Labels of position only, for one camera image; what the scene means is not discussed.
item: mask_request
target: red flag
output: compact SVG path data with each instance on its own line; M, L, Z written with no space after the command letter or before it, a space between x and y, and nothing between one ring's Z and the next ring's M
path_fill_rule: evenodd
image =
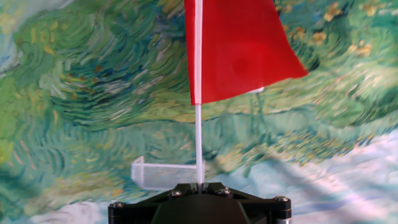
M184 0L192 104L307 74L272 0Z

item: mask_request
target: van gogh painting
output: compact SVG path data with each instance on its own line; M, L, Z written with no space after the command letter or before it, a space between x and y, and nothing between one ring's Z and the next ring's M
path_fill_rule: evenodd
M158 193L133 160L195 163L183 0L0 5L2 224L107 223ZM203 105L208 180L295 223L398 223L398 1L275 6L310 74Z

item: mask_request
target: white flagpole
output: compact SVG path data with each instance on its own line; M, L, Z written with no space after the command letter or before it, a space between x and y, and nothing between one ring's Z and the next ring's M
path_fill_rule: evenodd
M201 149L201 45L203 27L203 0L195 0L195 125L197 152L197 182L205 182Z

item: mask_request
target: metal screw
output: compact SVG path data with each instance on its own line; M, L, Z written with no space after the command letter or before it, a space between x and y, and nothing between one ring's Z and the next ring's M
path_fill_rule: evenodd
M171 197L178 197L178 196L181 196L181 191L179 191L179 190L172 190L170 193L169 193L169 196L171 196Z
M274 197L275 200L277 200L278 202L287 202L289 199L285 196L276 196Z
M231 193L231 191L227 188L219 189L216 191L216 194L220 194L220 195L229 195L230 193Z
M126 203L123 202L115 202L111 204L111 207L113 208L122 208Z

